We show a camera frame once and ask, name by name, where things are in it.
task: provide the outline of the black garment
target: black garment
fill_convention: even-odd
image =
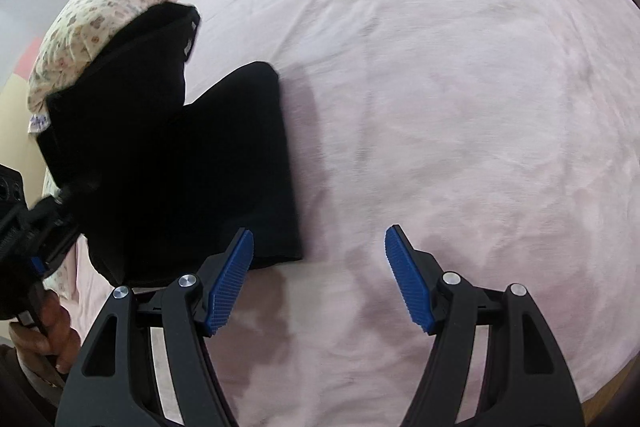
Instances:
[[[121,30],[74,86],[47,97],[38,145],[113,285],[161,286],[254,233],[252,267],[301,258],[278,75],[249,64],[184,103],[199,17],[165,3]]]
[[[51,427],[55,418],[56,408],[33,389],[15,349],[0,345],[0,425]]]

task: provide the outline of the silver bolt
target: silver bolt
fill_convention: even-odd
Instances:
[[[518,297],[524,297],[527,294],[527,289],[519,283],[513,283],[511,286],[509,286],[509,288],[511,289],[511,293],[513,293],[514,295],[517,295]]]
[[[455,272],[444,272],[444,274],[442,274],[442,280],[453,286],[459,284],[462,279],[460,279],[460,275]]]
[[[127,288],[126,286],[118,286],[113,291],[113,298],[115,299],[122,299],[122,298],[125,298],[127,295],[129,295],[129,288]]]
[[[188,288],[189,286],[193,286],[196,283],[196,280],[196,276],[188,273],[187,275],[183,275],[182,277],[180,277],[180,279],[178,279],[178,284],[183,288]]]

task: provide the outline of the sleeve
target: sleeve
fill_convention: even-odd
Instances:
[[[56,408],[31,387],[8,346],[0,346],[0,418],[2,427],[52,427],[56,418]]]

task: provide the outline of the blue rubber tip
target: blue rubber tip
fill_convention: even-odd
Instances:
[[[394,227],[386,230],[385,250],[386,258],[391,265],[412,320],[422,328],[422,331],[431,333],[435,320],[431,313],[429,289],[415,266],[411,253]]]
[[[209,294],[209,315],[205,326],[210,335],[215,335],[218,328],[226,324],[253,258],[254,235],[245,230]]]

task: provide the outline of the white pillow with bear print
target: white pillow with bear print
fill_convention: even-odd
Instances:
[[[45,97],[78,79],[130,21],[166,0],[69,0],[46,33],[29,78],[28,107],[46,115]]]

